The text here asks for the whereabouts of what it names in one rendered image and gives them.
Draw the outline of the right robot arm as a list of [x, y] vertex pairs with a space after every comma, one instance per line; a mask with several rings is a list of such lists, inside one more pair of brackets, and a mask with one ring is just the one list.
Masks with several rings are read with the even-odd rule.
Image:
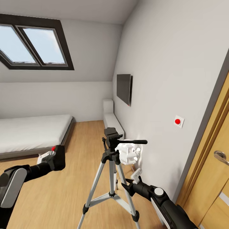
[[130, 183], [129, 186], [121, 183], [131, 197], [138, 193], [151, 201], [168, 229], [199, 229], [189, 219], [186, 211], [179, 204], [175, 205], [170, 200], [164, 189], [143, 183], [141, 174], [142, 169], [138, 168], [131, 179], [126, 179]]

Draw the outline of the camera tripod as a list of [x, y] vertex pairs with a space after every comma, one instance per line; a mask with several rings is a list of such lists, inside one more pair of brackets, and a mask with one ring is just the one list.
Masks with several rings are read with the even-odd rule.
[[[109, 198], [114, 199], [118, 204], [120, 204], [127, 212], [129, 212], [132, 215], [133, 221], [135, 221], [137, 229], [141, 229], [140, 225], [139, 225], [139, 212], [137, 210], [135, 210], [135, 207], [133, 205], [133, 201], [131, 196], [129, 195], [129, 193], [126, 191], [126, 189], [124, 188], [128, 203], [127, 204], [123, 199], [121, 199], [116, 193], [115, 193], [115, 184], [116, 184], [116, 188], [118, 190], [118, 180], [117, 180], [117, 170], [116, 170], [116, 166], [120, 175], [120, 179], [122, 181], [122, 183], [127, 185], [124, 173], [123, 173], [123, 169], [121, 166], [121, 162], [119, 159], [119, 150], [115, 151], [115, 148], [117, 148], [118, 144], [120, 143], [133, 143], [133, 144], [147, 144], [148, 141], [147, 140], [122, 140], [120, 141], [119, 139], [121, 137], [123, 137], [122, 135], [119, 135], [118, 132], [116, 131], [115, 128], [113, 127], [108, 127], [107, 129], [104, 129], [104, 134], [106, 136], [107, 139], [105, 139], [104, 137], [102, 137], [102, 141], [104, 143], [104, 148], [105, 148], [105, 152], [103, 153], [102, 159], [101, 159], [101, 163], [100, 166], [98, 168], [97, 174], [95, 176], [93, 185], [91, 187], [88, 199], [86, 201], [86, 203], [83, 206], [83, 214], [82, 217], [80, 219], [79, 225], [77, 229], [80, 229], [83, 219], [85, 217], [86, 212], [88, 211], [88, 209], [96, 204], [99, 204]], [[106, 144], [109, 147], [107, 149]], [[97, 197], [93, 200], [92, 196], [94, 194], [95, 188], [97, 186], [98, 180], [100, 178], [100, 175], [102, 173], [103, 167], [106, 163], [106, 160], [109, 160], [109, 178], [110, 178], [110, 192]]]

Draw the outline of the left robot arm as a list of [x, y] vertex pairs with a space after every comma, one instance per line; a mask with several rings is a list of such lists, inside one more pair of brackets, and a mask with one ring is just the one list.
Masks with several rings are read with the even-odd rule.
[[55, 151], [49, 151], [38, 157], [37, 165], [13, 166], [0, 176], [0, 229], [6, 229], [23, 183], [40, 178], [57, 169], [55, 160], [47, 162], [55, 156]]

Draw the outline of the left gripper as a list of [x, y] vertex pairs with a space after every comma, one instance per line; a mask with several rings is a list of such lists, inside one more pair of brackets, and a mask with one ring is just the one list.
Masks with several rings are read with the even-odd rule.
[[59, 164], [55, 163], [55, 160], [53, 159], [47, 163], [38, 164], [36, 166], [38, 166], [39, 168], [39, 174], [36, 178], [40, 178], [50, 173], [51, 171], [54, 171], [55, 169], [57, 169], [57, 166], [59, 166]]

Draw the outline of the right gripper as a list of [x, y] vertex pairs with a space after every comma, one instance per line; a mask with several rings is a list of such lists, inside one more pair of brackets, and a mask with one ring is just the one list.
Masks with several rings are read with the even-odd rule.
[[132, 179], [126, 179], [126, 181], [129, 184], [126, 185], [124, 183], [121, 183], [122, 186], [126, 189], [126, 191], [129, 193], [129, 195], [132, 197], [135, 193], [138, 193], [139, 195], [143, 196], [142, 195], [142, 189], [143, 189], [143, 186], [146, 185], [145, 183], [142, 182], [142, 179], [141, 179], [141, 176], [138, 177], [140, 182], [138, 184], [134, 184]]

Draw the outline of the digital camera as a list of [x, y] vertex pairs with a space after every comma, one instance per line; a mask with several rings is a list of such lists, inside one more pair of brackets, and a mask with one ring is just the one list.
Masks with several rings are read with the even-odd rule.
[[66, 160], [65, 160], [65, 146], [64, 145], [56, 145], [52, 148], [53, 151], [56, 152], [55, 156], [46, 160], [47, 162], [51, 160], [55, 160], [55, 163], [58, 163], [57, 169], [54, 171], [61, 171], [66, 167]]

